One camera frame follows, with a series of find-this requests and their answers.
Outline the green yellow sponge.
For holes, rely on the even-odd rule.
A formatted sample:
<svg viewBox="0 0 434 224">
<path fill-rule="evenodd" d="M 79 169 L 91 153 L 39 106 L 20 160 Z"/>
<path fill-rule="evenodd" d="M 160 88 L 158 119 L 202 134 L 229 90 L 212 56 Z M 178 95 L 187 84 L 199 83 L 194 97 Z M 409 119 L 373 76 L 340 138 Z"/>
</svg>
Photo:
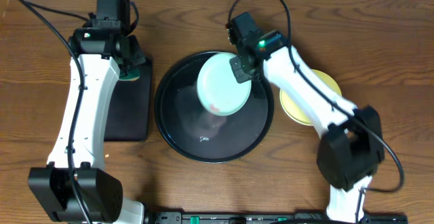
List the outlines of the green yellow sponge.
<svg viewBox="0 0 434 224">
<path fill-rule="evenodd" d="M 138 70 L 138 68 L 122 70 L 119 74 L 120 81 L 136 81 L 139 78 L 140 78 L 140 71 Z"/>
</svg>

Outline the green plate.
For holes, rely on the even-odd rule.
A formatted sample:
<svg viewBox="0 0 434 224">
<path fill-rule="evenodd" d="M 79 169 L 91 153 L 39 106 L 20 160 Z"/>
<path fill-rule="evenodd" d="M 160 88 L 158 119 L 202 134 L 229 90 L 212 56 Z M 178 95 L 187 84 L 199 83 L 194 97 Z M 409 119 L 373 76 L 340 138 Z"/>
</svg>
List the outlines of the green plate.
<svg viewBox="0 0 434 224">
<path fill-rule="evenodd" d="M 206 60 L 197 78 L 197 95 L 200 103 L 210 113 L 228 116 L 236 113 L 247 102 L 251 81 L 238 83 L 230 60 L 236 55 L 218 52 Z"/>
</svg>

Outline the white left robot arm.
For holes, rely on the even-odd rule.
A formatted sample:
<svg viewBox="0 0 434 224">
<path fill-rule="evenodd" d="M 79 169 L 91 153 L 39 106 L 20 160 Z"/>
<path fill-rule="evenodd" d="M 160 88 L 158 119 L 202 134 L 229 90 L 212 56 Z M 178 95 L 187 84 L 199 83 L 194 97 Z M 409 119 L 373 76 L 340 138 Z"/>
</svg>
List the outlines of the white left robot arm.
<svg viewBox="0 0 434 224">
<path fill-rule="evenodd" d="M 104 133 L 120 65 L 130 57 L 128 25 L 93 20 L 70 38 L 71 83 L 62 125 L 47 164 L 28 186 L 53 222 L 143 223 L 144 204 L 123 194 L 104 171 Z"/>
</svg>

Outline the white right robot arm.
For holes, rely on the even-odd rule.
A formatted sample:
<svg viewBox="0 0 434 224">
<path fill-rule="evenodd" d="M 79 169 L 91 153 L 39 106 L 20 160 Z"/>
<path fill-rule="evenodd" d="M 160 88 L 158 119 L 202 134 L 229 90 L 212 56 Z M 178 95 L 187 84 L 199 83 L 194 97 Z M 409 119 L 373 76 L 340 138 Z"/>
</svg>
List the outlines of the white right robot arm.
<svg viewBox="0 0 434 224">
<path fill-rule="evenodd" d="M 279 31 L 228 32 L 238 52 L 231 60 L 237 81 L 265 78 L 295 102 L 318 133 L 317 166 L 330 184 L 328 218 L 361 221 L 364 193 L 384 160 L 379 114 L 372 107 L 358 109 L 329 88 Z"/>
</svg>

